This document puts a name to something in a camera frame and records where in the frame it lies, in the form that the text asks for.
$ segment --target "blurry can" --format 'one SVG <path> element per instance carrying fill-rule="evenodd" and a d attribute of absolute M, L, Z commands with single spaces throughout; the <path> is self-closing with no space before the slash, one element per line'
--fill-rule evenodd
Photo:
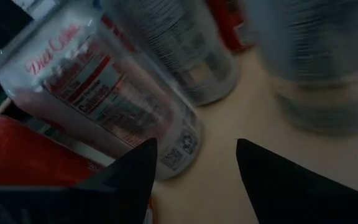
<path fill-rule="evenodd" d="M 246 0 L 286 116 L 322 133 L 358 132 L 358 1 Z"/>
<path fill-rule="evenodd" d="M 335 85 L 271 81 L 286 119 L 295 126 L 321 134 L 358 133 L 358 77 Z"/>
<path fill-rule="evenodd" d="M 213 18 L 206 6 L 190 0 L 95 0 L 131 38 L 151 50 L 166 66 L 196 105 L 205 105 L 226 96 L 238 78 L 236 64 L 218 37 Z M 205 58 L 213 51 L 229 69 L 202 71 L 191 82 L 183 82 L 189 73 L 199 73 Z"/>
<path fill-rule="evenodd" d="M 196 156 L 201 123 L 113 21 L 82 1 L 58 5 L 7 48 L 0 83 L 15 104 L 118 158 L 158 139 L 157 178 L 180 173 Z"/>
<path fill-rule="evenodd" d="M 247 21 L 239 9 L 238 0 L 206 0 L 209 10 L 221 31 L 226 46 L 240 52 L 253 46 Z"/>
<path fill-rule="evenodd" d="M 245 2 L 272 75 L 302 84 L 358 76 L 358 1 Z"/>

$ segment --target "recycling symbol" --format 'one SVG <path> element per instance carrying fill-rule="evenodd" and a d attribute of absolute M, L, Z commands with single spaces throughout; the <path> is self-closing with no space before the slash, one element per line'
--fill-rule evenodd
<path fill-rule="evenodd" d="M 183 137 L 181 143 L 184 149 L 190 149 L 190 147 L 193 145 L 193 138 L 187 134 Z"/>

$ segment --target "barcode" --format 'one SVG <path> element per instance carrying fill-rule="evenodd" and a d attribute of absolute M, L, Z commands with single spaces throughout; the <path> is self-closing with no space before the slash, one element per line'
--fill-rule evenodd
<path fill-rule="evenodd" d="M 219 83 L 229 75 L 230 63 L 224 52 L 210 52 L 204 61 Z"/>
<path fill-rule="evenodd" d="M 160 162 L 166 165 L 169 169 L 175 171 L 184 162 L 184 155 L 180 153 L 178 149 L 172 148 L 172 150 L 162 157 Z"/>
<path fill-rule="evenodd" d="M 192 155 L 198 144 L 197 139 L 194 134 L 189 130 L 183 129 L 180 133 L 180 137 L 177 140 L 177 146 L 187 152 L 189 155 Z"/>

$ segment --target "nutrition facts label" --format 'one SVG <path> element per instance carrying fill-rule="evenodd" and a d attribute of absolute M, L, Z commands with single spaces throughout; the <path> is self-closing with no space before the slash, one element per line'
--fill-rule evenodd
<path fill-rule="evenodd" d="M 46 89 L 132 147 L 163 138 L 173 119 L 170 105 L 122 71 L 92 37 L 78 52 L 47 81 Z"/>
<path fill-rule="evenodd" d="M 206 50 L 205 33 L 186 1 L 122 0 L 119 8 L 170 71 L 188 65 Z"/>

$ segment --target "white can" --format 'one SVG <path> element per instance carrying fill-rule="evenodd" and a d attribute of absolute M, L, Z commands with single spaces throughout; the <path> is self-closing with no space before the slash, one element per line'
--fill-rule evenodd
<path fill-rule="evenodd" d="M 194 104 L 211 103 L 234 88 L 238 69 L 205 4 L 188 0 L 94 2 L 119 21 L 132 39 L 145 43 Z M 218 64 L 208 64 L 209 58 Z"/>
<path fill-rule="evenodd" d="M 157 178 L 196 156 L 201 123 L 158 76 L 143 69 L 114 23 L 81 1 L 62 3 L 10 46 L 0 82 L 15 104 L 118 158 L 158 139 Z"/>

